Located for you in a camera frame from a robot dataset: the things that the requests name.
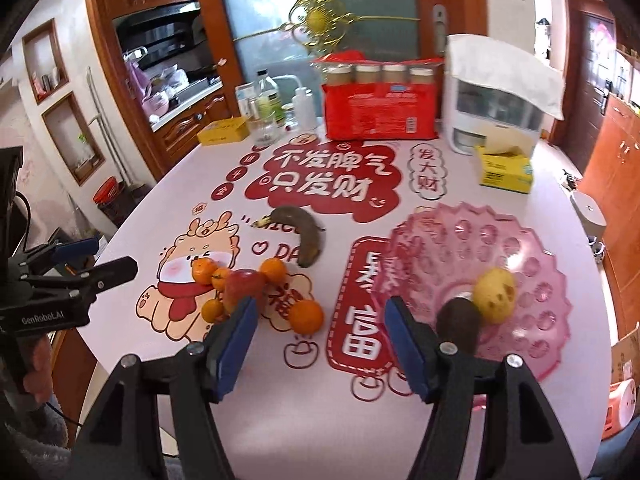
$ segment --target apple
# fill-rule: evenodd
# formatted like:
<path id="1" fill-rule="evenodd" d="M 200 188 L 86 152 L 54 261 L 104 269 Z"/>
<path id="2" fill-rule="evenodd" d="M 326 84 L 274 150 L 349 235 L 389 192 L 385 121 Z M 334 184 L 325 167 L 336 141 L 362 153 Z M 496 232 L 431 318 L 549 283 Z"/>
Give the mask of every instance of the apple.
<path id="1" fill-rule="evenodd" d="M 255 299 L 258 312 L 262 314 L 267 304 L 267 278 L 253 269 L 233 270 L 225 279 L 222 303 L 225 311 L 232 314 L 238 303 L 247 296 Z"/>

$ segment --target cartoon lion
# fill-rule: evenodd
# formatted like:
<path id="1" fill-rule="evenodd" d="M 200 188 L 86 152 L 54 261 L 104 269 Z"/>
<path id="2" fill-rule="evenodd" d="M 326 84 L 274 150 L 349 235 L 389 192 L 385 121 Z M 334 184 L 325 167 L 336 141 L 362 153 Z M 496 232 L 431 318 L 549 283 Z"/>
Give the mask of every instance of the cartoon lion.
<path id="1" fill-rule="evenodd" d="M 207 300 L 217 297 L 211 285 L 199 285 L 191 277 L 191 264 L 198 258 L 211 258 L 221 267 L 233 267 L 240 252 L 238 224 L 229 225 L 231 212 L 217 221 L 200 218 L 175 239 L 158 265 L 158 284 L 150 286 L 138 298 L 136 313 L 151 322 L 156 332 L 169 339 L 201 341 L 210 329 L 200 316 Z"/>

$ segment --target gold decoration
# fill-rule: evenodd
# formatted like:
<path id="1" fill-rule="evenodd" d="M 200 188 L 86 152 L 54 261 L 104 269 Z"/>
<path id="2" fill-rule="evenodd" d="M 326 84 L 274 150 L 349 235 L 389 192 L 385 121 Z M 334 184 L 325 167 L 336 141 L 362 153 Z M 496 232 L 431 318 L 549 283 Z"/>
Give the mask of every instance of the gold decoration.
<path id="1" fill-rule="evenodd" d="M 296 0 L 289 11 L 289 21 L 279 27 L 261 30 L 235 38 L 234 41 L 254 38 L 270 32 L 290 32 L 292 38 L 309 53 L 331 52 L 346 35 L 349 25 L 361 20 L 405 20 L 419 22 L 420 18 L 402 16 L 356 16 L 347 12 L 340 0 Z"/>

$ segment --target dark front door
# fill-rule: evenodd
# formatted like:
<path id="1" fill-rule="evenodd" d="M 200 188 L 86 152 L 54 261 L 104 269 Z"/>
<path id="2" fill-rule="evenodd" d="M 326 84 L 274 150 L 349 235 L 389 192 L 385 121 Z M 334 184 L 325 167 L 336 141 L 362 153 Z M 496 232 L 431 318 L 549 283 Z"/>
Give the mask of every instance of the dark front door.
<path id="1" fill-rule="evenodd" d="M 573 110 L 567 118 L 566 134 L 560 147 L 584 173 L 602 126 L 602 100 L 605 82 L 613 75 L 616 41 L 614 25 L 609 20 L 580 12 L 580 21 L 580 73 Z"/>

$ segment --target human hand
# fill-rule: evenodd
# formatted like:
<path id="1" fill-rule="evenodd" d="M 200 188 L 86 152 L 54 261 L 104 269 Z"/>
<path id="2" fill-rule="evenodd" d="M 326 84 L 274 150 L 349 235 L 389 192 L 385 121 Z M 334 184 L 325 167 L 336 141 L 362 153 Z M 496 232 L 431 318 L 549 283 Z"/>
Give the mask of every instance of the human hand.
<path id="1" fill-rule="evenodd" d="M 44 404 L 53 394 L 51 376 L 51 344 L 47 335 L 42 336 L 33 348 L 33 370 L 24 376 L 24 389 L 35 397 L 36 402 Z"/>

